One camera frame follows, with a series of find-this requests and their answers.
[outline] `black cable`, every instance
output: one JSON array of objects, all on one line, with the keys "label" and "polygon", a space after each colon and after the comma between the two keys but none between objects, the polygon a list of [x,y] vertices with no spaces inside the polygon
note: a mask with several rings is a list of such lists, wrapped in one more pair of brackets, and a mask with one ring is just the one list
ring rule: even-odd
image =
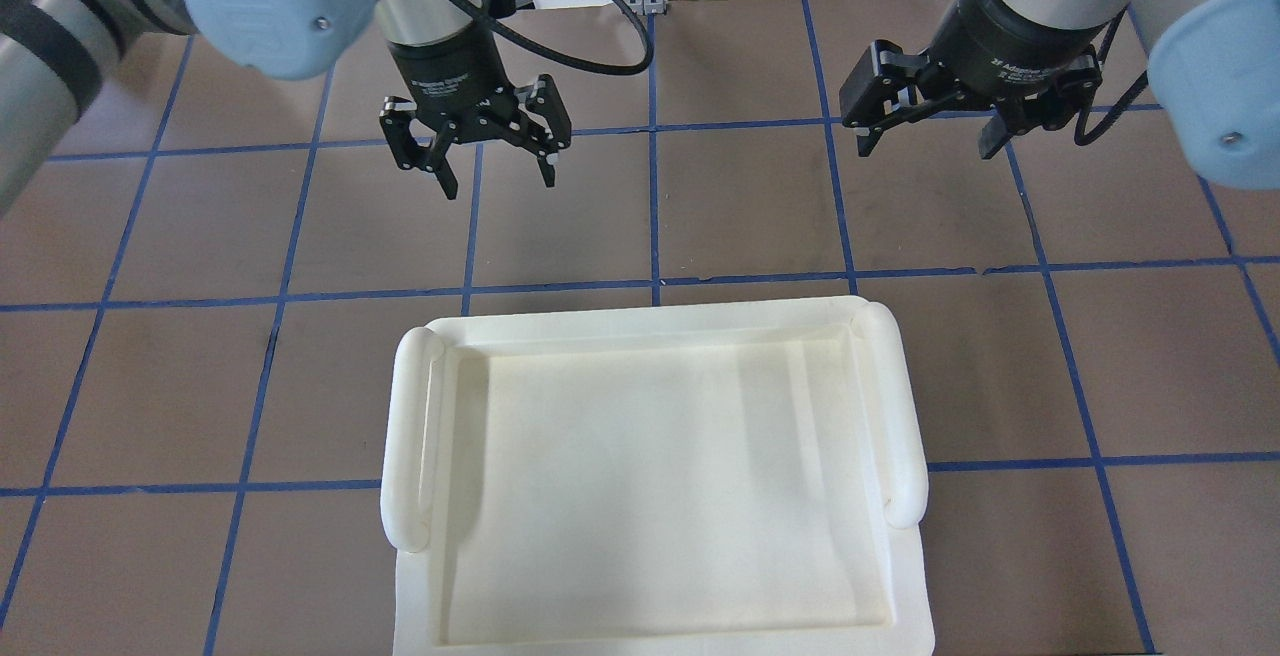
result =
[{"label": "black cable", "polygon": [[1121,20],[1124,20],[1124,12],[1117,13],[1111,19],[1111,23],[1107,23],[1107,32],[1102,35],[1102,44],[1098,46],[1098,62],[1103,65],[1107,63],[1107,54],[1111,53],[1111,41],[1115,40],[1116,31],[1120,31]]},{"label": "black cable", "polygon": [[457,6],[460,10],[462,10],[462,13],[467,14],[468,17],[483,24],[489,31],[493,31],[498,36],[502,36],[503,38],[511,41],[512,44],[520,46],[521,49],[525,49],[531,54],[538,54],[539,56],[543,56],[544,59],[556,62],[558,64],[567,65],[570,68],[576,68],[579,70],[585,70],[590,73],[603,73],[605,76],[635,76],[636,73],[643,73],[646,68],[649,68],[649,64],[653,63],[653,41],[649,38],[649,32],[645,31],[644,22],[640,22],[640,17],[637,17],[635,12],[631,10],[631,6],[628,6],[623,0],[609,0],[609,1],[612,1],[613,5],[618,6],[618,9],[623,13],[623,15],[626,15],[627,22],[631,23],[631,27],[635,28],[636,33],[639,33],[640,38],[644,41],[644,56],[637,63],[627,65],[604,64],[599,62],[581,59],[577,56],[571,56],[568,54],[562,54],[554,49],[540,45],[539,42],[534,41],[527,36],[524,36],[517,31],[512,31],[511,28],[503,26],[502,23],[498,22],[498,19],[493,18],[484,10],[476,8],[475,4],[471,4],[470,0],[448,0],[448,1],[454,6]]},{"label": "black cable", "polygon": [[[1111,53],[1111,42],[1116,37],[1116,31],[1120,31],[1121,20],[1124,20],[1124,12],[1117,13],[1116,17],[1111,19],[1111,23],[1107,26],[1107,32],[1102,36],[1102,44],[1098,46],[1098,63],[1103,68],[1106,67],[1107,54]],[[1146,90],[1147,72],[1144,70],[1139,73],[1138,78],[1134,78],[1133,86],[1129,86],[1129,88],[1125,90],[1124,95],[1121,95],[1107,114],[1102,117],[1102,120],[1093,127],[1093,131],[1087,131],[1089,109],[1093,108],[1093,99],[1091,97],[1089,102],[1080,109],[1079,115],[1075,118],[1075,145],[1088,146],[1101,138],[1103,133],[1110,131],[1111,127],[1120,120],[1120,115],[1124,114]]]},{"label": "black cable", "polygon": [[1115,126],[1117,120],[1120,120],[1120,115],[1146,90],[1147,90],[1147,72],[1144,70],[1133,82],[1133,86],[1130,86],[1129,90],[1125,91],[1123,96],[1120,96],[1120,100],[1117,100],[1115,105],[1111,106],[1111,110],[1107,111],[1107,115],[1102,117],[1102,120],[1098,122],[1097,127],[1093,127],[1093,131],[1089,131],[1088,133],[1084,132],[1084,128],[1087,128],[1085,119],[1088,119],[1089,117],[1089,108],[1092,108],[1093,102],[1091,101],[1089,106],[1080,109],[1080,115],[1075,119],[1075,145],[1088,146],[1089,144],[1093,144],[1094,141],[1101,138],[1103,133],[1106,133],[1112,126]]}]

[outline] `grid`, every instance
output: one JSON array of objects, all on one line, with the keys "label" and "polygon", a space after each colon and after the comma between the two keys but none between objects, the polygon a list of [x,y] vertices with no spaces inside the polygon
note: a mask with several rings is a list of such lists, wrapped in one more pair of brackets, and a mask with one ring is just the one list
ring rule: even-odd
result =
[{"label": "grid", "polygon": [[[54,441],[52,450],[49,455],[47,464],[45,466],[45,473],[41,486],[28,487],[28,488],[0,488],[0,498],[35,497],[31,515],[27,520],[26,530],[23,533],[22,542],[18,550],[18,556],[14,561],[12,573],[9,574],[9,578],[6,580],[3,601],[0,601],[0,628],[4,628],[4,620],[8,616],[15,588],[18,587],[18,582],[22,578],[23,564],[28,547],[31,545],[32,536],[40,520],[45,500],[49,497],[105,496],[105,495],[119,495],[129,492],[236,495],[234,507],[232,511],[232,518],[227,533],[221,569],[218,579],[218,588],[214,596],[214,603],[205,639],[204,652],[206,655],[211,655],[211,652],[214,652],[215,641],[218,638],[219,619],[221,614],[223,601],[227,593],[227,584],[230,574],[232,562],[236,557],[237,534],[239,528],[241,514],[244,506],[244,497],[247,493],[285,492],[285,491],[346,491],[346,489],[379,488],[380,486],[379,479],[291,480],[291,482],[255,482],[250,479],[264,402],[270,383],[273,360],[275,357],[276,338],[279,336],[283,318],[289,304],[310,302],[310,301],[339,301],[339,300],[352,300],[352,299],[404,299],[415,296],[447,295],[447,296],[460,296],[462,304],[461,313],[462,315],[467,315],[470,313],[471,297],[474,295],[484,295],[484,293],[649,288],[652,291],[653,305],[660,305],[663,286],[845,281],[849,284],[849,292],[856,293],[859,282],[863,279],[882,279],[882,278],[901,278],[901,277],[945,278],[952,275],[979,274],[979,272],[975,270],[974,268],[913,268],[913,269],[878,269],[878,270],[863,270],[856,268],[854,261],[854,251],[850,242],[850,228],[849,228],[850,219],[845,211],[844,191],[841,188],[841,176],[836,156],[836,136],[833,126],[837,124],[840,119],[831,114],[827,102],[827,96],[826,96],[827,87],[823,77],[822,55],[819,54],[818,36],[814,28],[814,19],[810,12],[809,0],[800,0],[800,3],[803,6],[803,14],[805,19],[805,31],[808,33],[808,41],[809,41],[808,46],[813,59],[817,95],[822,104],[820,118],[741,120],[741,122],[717,122],[717,123],[675,123],[675,124],[659,123],[657,65],[655,65],[649,70],[649,81],[648,81],[649,104],[648,104],[646,124],[635,127],[621,127],[621,128],[589,128],[589,129],[575,131],[575,136],[579,137],[591,137],[598,135],[618,135],[618,133],[648,135],[649,227],[650,227],[649,279],[525,283],[525,284],[504,284],[504,286],[476,286],[475,283],[472,283],[475,273],[476,232],[479,227],[479,215],[480,215],[480,193],[484,177],[484,167],[483,167],[484,145],[480,145],[476,149],[476,158],[475,158],[475,172],[474,172],[475,186],[470,204],[470,228],[467,236],[466,268],[461,286],[447,287],[447,288],[429,288],[429,290],[384,290],[384,291],[344,291],[344,292],[307,292],[307,293],[289,292],[289,281],[293,270],[293,260],[297,251],[303,215],[306,213],[307,195],[311,184],[311,176],[312,176],[312,169],[315,168],[317,152],[324,149],[346,149],[353,146],[380,145],[380,141],[374,141],[374,140],[323,141],[321,140],[321,128],[324,124],[325,110],[328,106],[330,87],[334,77],[333,69],[330,69],[328,77],[325,78],[324,92],[320,99],[320,109],[315,118],[315,127],[310,142],[275,144],[265,146],[161,150],[160,144],[164,137],[169,117],[173,113],[174,102],[177,100],[179,87],[182,86],[183,76],[187,72],[187,65],[192,54],[192,46],[195,41],[188,40],[186,51],[183,53],[182,56],[182,62],[178,67],[177,76],[169,91],[169,97],[165,104],[160,126],[156,131],[152,146],[148,151],[67,155],[67,156],[54,156],[51,159],[54,161],[92,161],[92,160],[124,159],[124,158],[146,159],[146,165],[142,172],[142,177],[138,182],[137,191],[133,196],[128,219],[125,220],[124,231],[120,236],[119,245],[115,250],[115,258],[111,263],[110,273],[106,281],[106,286],[102,290],[101,299],[97,301],[83,301],[83,302],[10,304],[10,305],[0,304],[0,313],[26,313],[26,311],[93,311],[95,313],[92,329],[84,345],[83,356],[79,361],[74,382],[68,395],[65,409],[63,410],[61,422],[59,424],[58,434]],[[653,14],[650,14],[649,15],[650,32],[654,32],[654,26],[655,26],[655,19]],[[1134,110],[1148,110],[1148,109],[1158,109],[1160,106],[1139,104],[1132,108]],[[1098,106],[1094,110],[1105,110],[1105,108]],[[988,114],[945,113],[936,118],[987,118],[987,115]],[[660,270],[662,255],[660,255],[659,222],[658,222],[658,208],[659,208],[658,135],[673,131],[750,129],[750,128],[792,127],[792,126],[823,127],[827,164],[831,173],[831,187],[835,196],[837,227],[840,232],[840,242],[845,263],[844,270],[813,272],[813,273],[740,274],[740,275],[719,275],[712,278],[663,277]],[[306,161],[306,170],[302,178],[301,191],[298,192],[297,209],[293,217],[293,227],[288,242],[284,268],[280,277],[279,288],[275,292],[275,295],[262,295],[262,296],[237,297],[237,299],[145,300],[145,301],[128,301],[128,300],[113,299],[115,281],[119,274],[120,265],[124,260],[127,249],[129,246],[133,226],[137,220],[138,210],[147,188],[152,167],[155,165],[157,159],[182,156],[182,155],[230,154],[230,152],[247,152],[247,151],[282,151],[282,150],[297,150],[297,151],[305,150],[307,151],[307,161]],[[1204,200],[1208,204],[1208,208],[1213,214],[1213,219],[1221,233],[1222,241],[1226,245],[1226,251],[1229,254],[1228,256],[1183,259],[1183,260],[1151,260],[1151,261],[1053,263],[1047,259],[1044,247],[1041,242],[1041,236],[1039,231],[1037,229],[1033,204],[1027,193],[1027,188],[1024,187],[1023,183],[1021,170],[1019,169],[1018,165],[1016,146],[1010,144],[1009,146],[1006,146],[1005,150],[1010,160],[1012,179],[1021,197],[1021,204],[1025,211],[1027,222],[1030,227],[1030,234],[1036,252],[1036,263],[989,268],[980,272],[980,274],[1037,273],[1041,275],[1052,310],[1052,318],[1057,329],[1057,336],[1061,345],[1062,355],[1065,356],[1071,388],[1074,391],[1080,422],[1083,424],[1084,434],[1088,442],[1089,456],[1065,457],[1065,459],[996,460],[996,461],[992,460],[933,461],[932,464],[929,464],[929,470],[932,473],[947,473],[947,472],[997,472],[997,470],[1029,470],[1029,469],[1092,469],[1097,478],[1098,489],[1101,492],[1102,502],[1106,509],[1106,515],[1111,529],[1111,537],[1114,539],[1115,551],[1120,561],[1120,568],[1123,570],[1124,583],[1128,589],[1129,602],[1133,611],[1133,619],[1138,629],[1138,634],[1142,639],[1143,648],[1146,650],[1146,652],[1155,653],[1157,644],[1155,643],[1151,634],[1151,629],[1148,628],[1147,618],[1143,610],[1143,601],[1140,592],[1142,584],[1138,583],[1138,579],[1134,575],[1134,569],[1133,565],[1130,564],[1128,555],[1124,529],[1121,528],[1120,514],[1117,512],[1115,500],[1111,496],[1108,469],[1116,466],[1148,466],[1148,465],[1169,465],[1169,464],[1277,461],[1280,460],[1280,451],[1201,452],[1201,454],[1165,454],[1165,455],[1105,455],[1098,445],[1097,434],[1094,433],[1088,397],[1085,395],[1083,383],[1080,381],[1080,375],[1078,373],[1075,354],[1071,346],[1071,337],[1062,315],[1062,309],[1057,297],[1057,291],[1055,287],[1053,278],[1055,274],[1059,273],[1082,272],[1082,270],[1167,269],[1167,268],[1188,268],[1188,266],[1204,266],[1204,265],[1235,266],[1240,274],[1248,297],[1252,301],[1252,306],[1257,316],[1258,325],[1262,328],[1262,332],[1266,333],[1266,338],[1270,343],[1272,355],[1276,359],[1276,364],[1280,364],[1280,338],[1277,338],[1276,329],[1272,324],[1271,316],[1270,314],[1267,314],[1267,310],[1262,302],[1262,299],[1258,295],[1258,290],[1253,282],[1253,278],[1251,277],[1249,272],[1245,268],[1251,264],[1280,264],[1280,255],[1271,255],[1271,256],[1239,255],[1235,250],[1235,242],[1231,236],[1231,231],[1226,223],[1226,219],[1224,218],[1221,208],[1219,206],[1207,183],[1203,182],[1203,179],[1201,179],[1199,183],[1201,190],[1203,192]],[[268,342],[262,357],[261,375],[257,383],[256,398],[252,411],[252,422],[250,424],[248,437],[244,443],[239,478],[236,482],[142,483],[142,484],[101,484],[101,486],[61,486],[61,487],[51,484],[54,470],[58,465],[58,460],[61,452],[63,442],[64,438],[67,437],[68,427],[70,424],[73,413],[76,410],[77,398],[79,396],[84,373],[90,363],[90,359],[92,357],[95,342],[97,340],[102,320],[108,311],[129,310],[129,309],[160,309],[160,308],[216,309],[216,308],[246,306],[246,305],[274,305],[275,313],[274,313],[274,320],[271,323],[270,340]]]}]

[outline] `blue tape line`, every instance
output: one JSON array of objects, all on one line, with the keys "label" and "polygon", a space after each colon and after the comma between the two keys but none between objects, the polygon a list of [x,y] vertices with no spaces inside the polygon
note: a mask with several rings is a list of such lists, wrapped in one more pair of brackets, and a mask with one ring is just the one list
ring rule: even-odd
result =
[{"label": "blue tape line", "polygon": [[[178,90],[182,87],[182,78],[187,73],[187,64],[191,62],[191,50],[195,45],[193,37],[187,37],[187,46],[183,49],[182,60],[178,63],[178,72],[174,74],[173,86],[169,87],[169,99],[165,101],[164,113],[160,115],[160,124],[156,127],[156,136],[151,141],[151,150],[147,155],[146,167],[142,169],[142,176],[138,178],[138,187],[133,193],[133,202],[129,205],[129,215],[124,222],[124,229],[120,233],[120,242],[115,249],[115,258],[111,260],[111,270],[108,273],[106,284],[102,287],[102,299],[97,304],[97,313],[93,316],[93,328],[90,329],[88,340],[84,343],[84,354],[81,356],[79,365],[76,369],[76,378],[72,382],[70,393],[67,397],[67,406],[63,409],[61,420],[58,423],[58,433],[54,437],[54,446],[49,452],[49,460],[45,463],[45,474],[41,479],[40,488],[46,491],[52,483],[54,469],[58,466],[58,457],[61,455],[63,443],[67,441],[67,432],[70,428],[72,414],[76,411],[76,402],[79,400],[81,388],[84,386],[84,374],[88,370],[90,359],[93,355],[93,346],[97,343],[97,334],[102,329],[102,319],[106,315],[106,304],[111,299],[111,290],[115,287],[115,278],[119,277],[120,264],[124,263],[124,251],[129,246],[129,237],[133,234],[133,224],[137,223],[138,210],[142,208],[142,196],[146,193],[147,183],[151,181],[151,169],[155,168],[156,154],[160,151],[160,141],[164,138],[165,128],[169,127],[169,119],[173,117],[173,106],[178,100]],[[22,566],[27,560],[27,551],[31,548],[31,538],[36,533],[36,524],[40,520],[40,511],[44,506],[45,500],[42,497],[36,497],[35,504],[31,507],[31,516],[27,519],[27,528],[23,529],[22,543],[18,546],[18,555],[14,557],[13,570],[9,571],[9,582],[5,586],[4,598],[0,600],[0,629],[4,629],[4,623],[9,619],[9,607],[13,605],[13,594],[18,588],[18,578],[22,575]]]},{"label": "blue tape line", "polygon": [[1120,571],[1124,575],[1125,589],[1129,592],[1129,606],[1133,609],[1133,618],[1138,627],[1138,636],[1142,637],[1142,646],[1148,653],[1155,653],[1156,646],[1151,637],[1151,628],[1147,625],[1147,614],[1142,606],[1142,594],[1138,592],[1138,579],[1129,561],[1129,547],[1125,546],[1124,529],[1120,527],[1120,515],[1116,512],[1115,497],[1111,496],[1111,480],[1107,478],[1106,464],[1102,461],[1102,450],[1098,446],[1097,432],[1093,428],[1093,416],[1089,413],[1089,404],[1084,397],[1084,384],[1080,381],[1079,368],[1075,361],[1075,351],[1071,347],[1071,338],[1066,333],[1066,319],[1062,315],[1062,306],[1057,299],[1057,288],[1053,286],[1053,277],[1047,265],[1044,246],[1041,241],[1039,228],[1036,226],[1036,214],[1032,202],[1027,196],[1027,184],[1023,182],[1023,172],[1018,167],[1018,155],[1014,145],[1005,145],[1005,154],[1009,155],[1009,167],[1014,176],[1014,184],[1023,200],[1023,210],[1027,213],[1027,224],[1030,228],[1032,242],[1036,247],[1036,260],[1039,263],[1041,277],[1044,282],[1044,291],[1048,293],[1050,309],[1053,314],[1053,325],[1057,328],[1057,337],[1062,345],[1062,356],[1066,359],[1066,370],[1071,378],[1071,391],[1075,393],[1075,405],[1080,411],[1080,424],[1084,427],[1084,438],[1089,443],[1089,456],[1093,463],[1093,473],[1098,479],[1098,489],[1102,493],[1102,505],[1107,512],[1107,521],[1111,525],[1111,538],[1115,542],[1116,556],[1120,560]]},{"label": "blue tape line", "polygon": [[[257,448],[257,434],[262,424],[262,409],[266,405],[266,388],[271,379],[271,365],[275,361],[275,348],[279,343],[280,327],[284,323],[284,309],[288,301],[289,281],[293,275],[293,263],[297,259],[298,237],[302,233],[302,219],[306,215],[307,195],[311,191],[311,178],[315,172],[316,154],[320,146],[320,132],[324,128],[324,114],[329,108],[329,96],[333,91],[333,72],[325,74],[324,91],[320,95],[320,108],[316,113],[315,127],[311,131],[311,144],[307,150],[307,165],[302,173],[302,186],[298,188],[298,204],[293,214],[293,229],[289,233],[289,247],[284,255],[284,268],[280,274],[280,288],[275,305],[275,316],[271,322],[271,336],[266,342],[266,351],[262,355],[262,372],[259,375],[257,395],[253,398],[253,415],[250,419],[248,436],[244,439],[244,456],[241,461],[239,484],[247,484],[253,468],[253,455]],[[227,528],[227,545],[223,548],[223,562],[218,573],[218,587],[214,591],[214,605],[209,614],[209,629],[205,632],[205,656],[212,656],[214,643],[218,639],[218,624],[223,614],[223,602],[227,597],[227,583],[230,578],[232,560],[236,556],[236,542],[239,536],[241,515],[244,511],[244,492],[236,493],[236,504],[232,506],[232,519]]]},{"label": "blue tape line", "polygon": [[[823,81],[823,106],[824,111],[829,111],[829,105],[827,104],[826,83]],[[1110,110],[1111,106],[1093,106],[1093,111],[1102,113]],[[1129,106],[1130,111],[1158,111],[1164,110],[1160,104],[1133,104]],[[931,119],[951,119],[951,118],[989,118],[995,114],[993,110],[987,111],[942,111],[929,117]],[[653,114],[650,123],[648,126],[608,126],[598,128],[575,128],[573,136],[614,136],[620,133],[653,133],[653,132],[667,132],[667,131],[727,131],[735,128],[785,128],[790,126],[819,126],[840,124],[840,117],[829,115],[824,113],[822,118],[783,118],[783,119],[755,119],[755,120],[721,120],[721,122],[701,122],[701,123],[658,123],[657,114]],[[430,144],[430,138],[419,138],[420,144]],[[387,142],[380,138],[355,138],[346,141],[321,141],[317,144],[319,149],[353,149],[362,146],[385,146]],[[303,149],[310,149],[311,144],[294,142],[294,144],[260,144],[252,146],[209,146],[204,149],[169,149],[164,151],[157,151],[156,156],[170,158],[170,156],[211,156],[220,154],[243,154],[255,151],[301,151]],[[68,161],[101,161],[110,159],[146,159],[151,154],[148,151],[106,151],[97,154],[59,154],[50,156],[50,161],[54,163],[68,163]]]},{"label": "blue tape line", "polygon": [[383,479],[334,479],[334,480],[278,480],[246,483],[247,492],[280,492],[280,491],[367,491],[381,488]]},{"label": "blue tape line", "polygon": [[786,283],[795,281],[837,281],[849,278],[842,270],[814,272],[814,273],[769,273],[760,275],[710,275],[707,278],[681,277],[664,278],[663,286],[707,286],[714,283]]},{"label": "blue tape line", "polygon": [[648,278],[631,281],[568,281],[562,283],[522,283],[513,286],[476,286],[472,293],[531,293],[540,291],[591,291],[596,288],[649,288]]},{"label": "blue tape line", "polygon": [[785,128],[788,126],[822,126],[823,118],[786,118],[777,120],[718,120],[708,123],[664,123],[655,124],[654,131],[731,131],[735,128]]},{"label": "blue tape line", "polygon": [[809,55],[813,58],[814,77],[818,78],[818,100],[822,105],[822,129],[827,141],[827,168],[831,172],[831,193],[836,204],[836,228],[840,229],[840,250],[845,256],[845,278],[849,279],[849,292],[858,293],[858,269],[854,265],[854,247],[849,238],[849,218],[845,213],[845,190],[840,184],[840,164],[836,159],[836,136],[832,132],[831,105],[827,104],[827,78],[822,73],[822,53],[818,49],[818,32],[813,26],[813,10],[809,0],[800,0],[804,12],[804,27],[809,35]]},{"label": "blue tape line", "polygon": [[658,250],[658,33],[657,19],[649,14],[649,37],[654,59],[649,64],[649,300],[662,305],[662,252]]},{"label": "blue tape line", "polygon": [[1244,281],[1244,291],[1249,295],[1249,301],[1253,304],[1253,314],[1257,314],[1258,323],[1262,325],[1262,332],[1266,333],[1267,343],[1271,346],[1272,357],[1275,357],[1276,364],[1280,364],[1280,338],[1276,338],[1276,331],[1271,324],[1271,318],[1267,315],[1266,305],[1262,304],[1262,297],[1258,295],[1258,288],[1253,283],[1253,277],[1245,266],[1249,260],[1242,259],[1236,252],[1235,237],[1231,236],[1231,229],[1226,226],[1226,217],[1222,214],[1222,209],[1217,202],[1217,197],[1213,196],[1213,191],[1210,188],[1208,182],[1198,176],[1197,179],[1199,181],[1201,192],[1204,195],[1204,200],[1208,201],[1208,208],[1213,214],[1213,220],[1217,223],[1217,231],[1222,236],[1222,242],[1226,243],[1226,252],[1231,255],[1229,261],[1240,270],[1240,278]]},{"label": "blue tape line", "polygon": [[[1266,464],[1280,461],[1280,451],[1230,451],[1198,454],[1152,454],[1134,456],[1102,456],[1107,468],[1206,465],[1206,464]],[[980,461],[931,461],[929,473],[969,472],[1034,472],[1050,469],[1092,469],[1092,457],[1061,459],[1006,459]],[[51,486],[0,488],[0,498],[28,498],[32,496],[116,496],[124,493],[256,493],[256,492],[307,492],[307,491],[360,491],[381,488],[381,479],[329,479],[329,480],[271,480],[224,483],[150,483],[106,486]]]},{"label": "blue tape line", "polygon": [[941,269],[872,269],[859,270],[858,278],[911,278],[923,275],[978,275],[973,266]]},{"label": "blue tape line", "polygon": [[260,480],[214,483],[128,483],[106,486],[51,486],[49,488],[0,488],[0,498],[31,496],[120,496],[125,493],[257,493],[282,491],[361,491],[381,488],[381,479]]},{"label": "blue tape line", "polygon": [[357,138],[352,141],[321,141],[317,144],[320,149],[357,149],[361,146],[387,147],[387,141],[381,138]]},{"label": "blue tape line", "polygon": [[1011,459],[1006,461],[934,461],[929,464],[929,473],[1023,472],[1088,468],[1093,468],[1093,459]]},{"label": "blue tape line", "polygon": [[[1158,269],[1158,268],[1184,268],[1184,266],[1224,266],[1236,263],[1243,264],[1280,264],[1280,256],[1236,256],[1236,258],[1207,258],[1207,259],[1176,259],[1153,261],[1093,261],[1093,263],[1065,263],[1047,264],[1014,264],[1007,266],[993,266],[984,269],[982,275],[1012,274],[1012,273],[1041,273],[1042,270],[1056,272],[1082,272],[1082,270],[1124,270],[1124,269]],[[863,278],[911,278],[929,275],[975,275],[978,272],[972,266],[941,266],[941,268],[914,268],[914,269],[868,269],[856,270],[855,277]],[[735,282],[772,282],[772,281],[824,281],[828,278],[844,278],[840,272],[815,273],[790,273],[790,274],[755,274],[733,275]],[[716,283],[717,278],[666,278],[667,284],[686,283]],[[571,283],[517,283],[503,286],[472,286],[472,293],[521,293],[531,291],[571,291],[584,288],[637,288],[652,286],[652,279],[635,281],[582,281]],[[442,288],[387,288],[372,291],[320,291],[289,293],[283,300],[293,301],[346,301],[352,299],[412,299],[419,296],[461,296],[461,287]],[[278,296],[244,296],[237,299],[164,299],[152,301],[109,301],[106,310],[127,309],[187,309],[187,308],[220,308],[220,306],[260,306],[280,301]],[[102,304],[95,301],[60,302],[60,304],[6,304],[0,305],[0,314],[5,313],[40,313],[40,311],[92,311],[100,309]]]},{"label": "blue tape line", "polygon": [[0,314],[27,314],[35,311],[92,311],[101,304],[83,301],[82,304],[8,304],[0,306]]},{"label": "blue tape line", "polygon": [[61,154],[56,156],[49,156],[46,160],[50,163],[68,163],[68,161],[105,161],[111,159],[146,159],[151,154],[147,151],[119,151],[111,154]]},{"label": "blue tape line", "polygon": [[161,299],[154,301],[111,301],[108,310],[132,309],[216,309],[224,306],[262,306],[275,304],[274,296],[250,296],[244,299]]},{"label": "blue tape line", "polygon": [[480,173],[484,164],[484,144],[476,144],[475,169],[471,183],[471,224],[467,227],[467,260],[462,269],[462,315],[471,315],[471,283],[476,268],[476,232],[480,228]]},{"label": "blue tape line", "polygon": [[648,126],[617,126],[602,128],[575,128],[573,136],[618,136],[621,133],[645,133],[652,131]]},{"label": "blue tape line", "polygon": [[1235,451],[1230,454],[1161,454],[1155,456],[1102,456],[1107,466],[1162,466],[1175,464],[1257,464],[1280,461],[1280,451]]},{"label": "blue tape line", "polygon": [[169,149],[156,154],[160,158],[170,156],[223,156],[228,154],[257,154],[262,151],[305,151],[311,144],[261,144],[253,146],[209,146],[204,149]]},{"label": "blue tape line", "polygon": [[356,299],[413,299],[417,296],[461,296],[462,290],[447,288],[387,288],[375,291],[337,291],[332,293],[289,293],[285,301],[351,301]]}]

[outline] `tray handle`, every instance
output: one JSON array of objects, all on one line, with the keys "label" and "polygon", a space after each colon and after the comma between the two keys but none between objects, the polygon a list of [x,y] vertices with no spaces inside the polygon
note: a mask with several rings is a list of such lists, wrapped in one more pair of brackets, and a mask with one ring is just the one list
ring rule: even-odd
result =
[{"label": "tray handle", "polygon": [[852,319],[854,336],[870,350],[879,419],[873,415],[877,472],[884,496],[884,520],[892,528],[915,528],[929,498],[929,473],[920,424],[906,375],[902,334],[883,304],[868,304]]},{"label": "tray handle", "polygon": [[387,451],[383,456],[383,530],[399,551],[425,551],[431,542],[431,487],[425,452],[428,419],[438,404],[444,370],[444,341],[419,327],[401,338],[392,373]]}]

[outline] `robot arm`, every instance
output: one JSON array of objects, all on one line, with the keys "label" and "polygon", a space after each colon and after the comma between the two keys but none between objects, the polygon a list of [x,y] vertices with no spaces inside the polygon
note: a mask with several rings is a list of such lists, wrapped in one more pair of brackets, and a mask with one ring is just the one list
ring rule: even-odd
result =
[{"label": "robot arm", "polygon": [[[548,74],[530,86],[511,83],[492,31],[503,28],[484,13],[484,1],[0,0],[0,214],[143,31],[200,31],[241,65],[298,79],[324,73],[374,17],[412,97],[388,97],[378,114],[398,168],[434,174],[453,199],[449,146],[500,138],[530,151],[553,186],[557,154],[571,145],[571,119]],[[639,64],[591,64],[540,50],[577,68],[639,73],[652,46],[643,23],[628,18],[646,40]],[[411,135],[413,120],[435,132],[429,147]]]},{"label": "robot arm", "polygon": [[[886,129],[942,110],[995,109],[982,158],[1032,128],[1062,128],[1101,83],[1093,37],[1130,1],[1192,167],[1228,186],[1280,187],[1280,0],[955,0],[923,54],[873,42],[840,91],[842,123],[863,156]],[[1078,142],[1092,141],[1082,131]]]},{"label": "robot arm", "polygon": [[[1192,165],[1230,186],[1280,187],[1280,0],[955,0],[923,53],[909,55],[881,40],[872,45],[841,88],[842,122],[855,129],[861,155],[886,129],[947,109],[995,109],[979,137],[984,158],[1032,128],[1062,128],[1088,113],[1102,76],[1089,44],[1129,1],[1148,49],[1152,88]],[[525,87],[509,82],[493,31],[518,36],[483,6],[484,0],[0,0],[0,214],[142,32],[198,28],[239,64],[306,78],[328,69],[374,15],[412,96],[388,97],[379,114],[398,168],[433,173],[452,199],[449,146],[500,138],[530,151],[553,186],[556,156],[571,145],[571,119],[549,76]],[[650,59],[646,38],[640,63],[593,70],[639,73]],[[435,131],[429,147],[411,136],[413,120]]]}]

